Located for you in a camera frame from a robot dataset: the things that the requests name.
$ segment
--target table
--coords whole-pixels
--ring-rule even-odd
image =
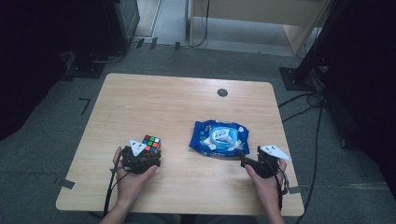
[[[194,17],[206,17],[207,2],[190,0],[190,45]],[[297,54],[316,26],[324,23],[332,0],[216,0],[210,1],[208,18],[283,24],[291,50]]]
[[[220,97],[219,89],[228,95]],[[194,122],[221,119],[249,130],[250,158],[258,145],[290,154],[270,83],[109,74],[62,188],[60,210],[103,211],[118,146],[146,134],[162,139],[162,164],[137,198],[133,212],[263,215],[252,181],[239,160],[209,158],[189,148]],[[290,186],[298,186],[288,161]],[[117,199],[114,190],[110,208]],[[284,196],[282,215],[304,212],[300,193]]]

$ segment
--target finger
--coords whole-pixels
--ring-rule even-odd
[[[141,176],[143,177],[144,180],[148,180],[148,179],[150,179],[150,178],[154,175],[154,173],[155,173],[155,171],[156,171],[157,169],[158,169],[158,166],[152,165],[152,166],[150,166],[150,167],[147,169],[147,171],[146,171],[145,173],[143,173]]]
[[[245,165],[245,169],[247,170],[247,174],[252,178],[255,179],[257,178],[257,173],[256,171],[253,169],[253,167],[251,167],[249,164]]]
[[[114,165],[117,163],[117,159],[119,158],[120,154],[121,154],[121,147],[118,147],[116,153],[114,153],[114,158],[113,158]]]
[[[285,160],[279,159],[279,169],[282,170],[282,172],[286,171],[286,166],[288,166],[286,164]]]

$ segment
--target gray carpet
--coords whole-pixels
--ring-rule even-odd
[[[55,207],[78,143],[108,73],[148,74],[265,81],[282,103],[301,92],[286,91],[278,67],[297,67],[302,59],[209,49],[132,46],[99,79],[59,81],[25,125],[0,142],[0,223],[97,223],[86,212]],[[86,101],[92,99],[84,111]],[[280,108],[285,119],[308,107],[301,98]],[[304,202],[314,172],[319,109],[284,123]],[[322,111],[318,169],[310,204],[301,223],[396,223],[396,202],[378,166],[360,151],[341,148],[330,112]],[[297,217],[286,217],[294,223]]]

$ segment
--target black tape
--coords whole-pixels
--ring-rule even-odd
[[[62,187],[65,187],[67,189],[72,189],[76,185],[76,183],[73,181],[64,179],[61,181],[61,183],[59,185]]]
[[[176,42],[175,44],[175,50],[179,50],[180,49],[180,42]]]
[[[150,50],[155,49],[155,46],[157,45],[157,40],[158,40],[158,37],[155,37],[154,39],[152,39],[151,45],[149,46]]]
[[[145,42],[145,38],[139,39],[139,42],[137,43],[136,48],[137,48],[137,49],[142,48],[144,42]]]
[[[300,187],[289,188],[289,194],[295,194],[295,193],[300,193],[300,192],[301,192]]]
[[[88,105],[89,105],[90,102],[91,102],[91,99],[85,99],[85,98],[78,98],[78,99],[79,99],[79,100],[85,100],[85,101],[87,101],[87,104],[85,104],[84,109],[83,109],[82,112],[81,112],[81,115],[84,115],[85,111],[86,111],[87,108],[88,108]]]

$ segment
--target wooden table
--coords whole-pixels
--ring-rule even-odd
[[[228,92],[218,96],[218,89]],[[187,77],[110,74],[62,188],[60,210],[103,211],[118,146],[145,134],[162,139],[162,164],[141,191],[133,212],[262,215],[252,181],[239,160],[209,158],[189,148],[194,122],[220,119],[250,130],[250,158],[257,146],[271,145],[290,154],[270,83]],[[288,161],[290,186],[298,186]],[[110,208],[117,199],[114,190]],[[284,196],[282,215],[304,212],[300,193]]]

